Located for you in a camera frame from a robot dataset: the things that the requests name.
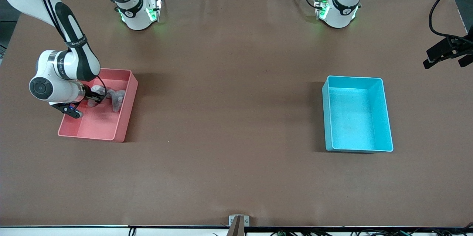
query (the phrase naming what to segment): pink plastic container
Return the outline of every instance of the pink plastic container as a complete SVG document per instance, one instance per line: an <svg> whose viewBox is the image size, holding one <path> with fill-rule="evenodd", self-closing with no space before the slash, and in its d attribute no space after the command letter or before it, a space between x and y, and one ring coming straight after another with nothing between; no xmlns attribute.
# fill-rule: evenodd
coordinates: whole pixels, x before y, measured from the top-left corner
<svg viewBox="0 0 473 236"><path fill-rule="evenodd" d="M115 91L126 90L122 109L114 112L110 98L93 108L87 105L87 101L83 101L77 109L82 111L84 116L75 119L64 115L58 131L59 136L123 143L138 81L129 70L101 69L99 76L107 88ZM102 85L99 79L83 83L90 87Z"/></svg>

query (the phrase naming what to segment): gray plush toy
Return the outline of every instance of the gray plush toy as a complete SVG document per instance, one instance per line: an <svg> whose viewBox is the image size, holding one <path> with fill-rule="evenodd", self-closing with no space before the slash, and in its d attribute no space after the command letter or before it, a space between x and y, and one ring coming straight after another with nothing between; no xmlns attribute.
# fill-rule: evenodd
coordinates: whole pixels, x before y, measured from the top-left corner
<svg viewBox="0 0 473 236"><path fill-rule="evenodd" d="M123 104L123 98L125 98L125 90L114 91L112 89L108 89L107 93L112 98L113 111L120 111Z"/></svg>

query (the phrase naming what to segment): brown paper tablecloth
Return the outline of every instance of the brown paper tablecloth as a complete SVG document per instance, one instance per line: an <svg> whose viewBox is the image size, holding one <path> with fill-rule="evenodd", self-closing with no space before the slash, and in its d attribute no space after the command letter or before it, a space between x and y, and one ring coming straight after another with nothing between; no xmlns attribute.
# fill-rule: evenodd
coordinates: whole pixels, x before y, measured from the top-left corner
<svg viewBox="0 0 473 236"><path fill-rule="evenodd" d="M123 144L56 135L61 113L28 82L65 47L23 15L0 66L0 224L467 224L473 66L423 68L434 1L362 0L332 29L303 0L166 0L132 31L109 0L64 0L102 67L140 83ZM465 35L454 0L434 24ZM328 75L383 78L393 153L325 151Z"/></svg>

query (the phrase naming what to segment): metal bracket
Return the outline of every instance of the metal bracket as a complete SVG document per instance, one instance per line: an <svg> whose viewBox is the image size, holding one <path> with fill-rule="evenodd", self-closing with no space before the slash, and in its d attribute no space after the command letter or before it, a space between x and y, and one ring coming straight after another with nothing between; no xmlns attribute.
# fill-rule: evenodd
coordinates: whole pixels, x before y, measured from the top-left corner
<svg viewBox="0 0 473 236"><path fill-rule="evenodd" d="M314 6L323 8L322 10L315 9L317 20L327 16L327 12L330 9L328 1L329 0L314 0Z"/></svg>
<svg viewBox="0 0 473 236"><path fill-rule="evenodd" d="M231 224L228 229L227 236L244 236L245 227L250 226L250 216L245 215L231 215L228 217Z"/></svg>
<svg viewBox="0 0 473 236"><path fill-rule="evenodd" d="M228 216L228 225L229 226L232 225L233 220L237 216L241 216L243 218L243 224L245 224L245 226L250 226L250 216L248 216L248 215L230 215L230 216Z"/></svg>

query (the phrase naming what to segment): green led light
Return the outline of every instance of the green led light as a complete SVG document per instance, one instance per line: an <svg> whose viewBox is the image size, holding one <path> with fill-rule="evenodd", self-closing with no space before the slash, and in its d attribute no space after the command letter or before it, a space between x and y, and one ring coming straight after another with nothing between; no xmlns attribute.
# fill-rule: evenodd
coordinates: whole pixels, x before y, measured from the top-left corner
<svg viewBox="0 0 473 236"><path fill-rule="evenodd" d="M353 11L353 15L351 17L351 19L353 20L355 18L355 15L356 15L356 11L358 10L358 7L355 8L355 10Z"/></svg>
<svg viewBox="0 0 473 236"><path fill-rule="evenodd" d="M329 5L327 4L326 7L324 7L324 8L320 11L319 17L320 17L321 19L326 18L326 17L327 17L327 13L328 13L329 10L330 10L330 7L329 7Z"/></svg>
<svg viewBox="0 0 473 236"><path fill-rule="evenodd" d="M147 13L148 13L148 16L149 16L149 19L151 21L155 21L157 18L156 18L156 12L154 10L149 10L149 9L146 9L147 10Z"/></svg>
<svg viewBox="0 0 473 236"><path fill-rule="evenodd" d="M122 14L122 12L120 11L120 9L118 9L118 13L119 13L120 16L122 17L122 22L125 22L125 18L123 17L123 14Z"/></svg>

